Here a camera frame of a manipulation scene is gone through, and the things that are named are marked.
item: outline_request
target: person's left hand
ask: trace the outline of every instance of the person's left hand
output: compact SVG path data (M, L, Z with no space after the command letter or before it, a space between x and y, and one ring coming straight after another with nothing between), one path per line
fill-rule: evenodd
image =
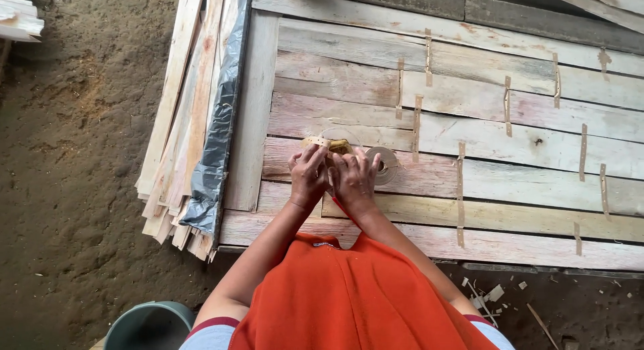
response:
M330 187L325 164L327 153L326 147L310 144L304 152L294 154L288 160L292 181L289 201L309 213Z

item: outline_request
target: dirt floor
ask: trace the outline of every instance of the dirt floor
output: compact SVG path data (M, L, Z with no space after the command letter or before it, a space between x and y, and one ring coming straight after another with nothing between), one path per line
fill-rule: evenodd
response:
M14 44L0 86L0 337L5 349L86 350L135 304L199 306L236 257L206 266L141 234L133 185L178 0L34 1L43 42ZM496 319L517 349L551 347L527 302L559 343L644 348L642 280L443 268L459 286L505 288Z

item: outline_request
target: gray bucket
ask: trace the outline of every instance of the gray bucket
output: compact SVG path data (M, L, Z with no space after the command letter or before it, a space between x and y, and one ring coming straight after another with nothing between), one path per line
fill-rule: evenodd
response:
M146 302L120 315L105 337L104 350L177 350L195 323L178 302Z

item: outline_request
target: person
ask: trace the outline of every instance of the person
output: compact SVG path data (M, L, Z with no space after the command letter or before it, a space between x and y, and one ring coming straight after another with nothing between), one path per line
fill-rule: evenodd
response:
M181 350L513 349L378 209L379 155L310 145L291 195L206 299ZM327 189L361 229L350 249L298 233Z

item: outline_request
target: sleeve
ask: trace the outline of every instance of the sleeve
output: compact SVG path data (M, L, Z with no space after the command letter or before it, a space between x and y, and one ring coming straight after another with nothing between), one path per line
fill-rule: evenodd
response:
M485 318L473 314L466 314L465 317L499 350L515 350L510 341Z
M179 350L226 350L238 324L238 320L230 317L206 320L190 331Z

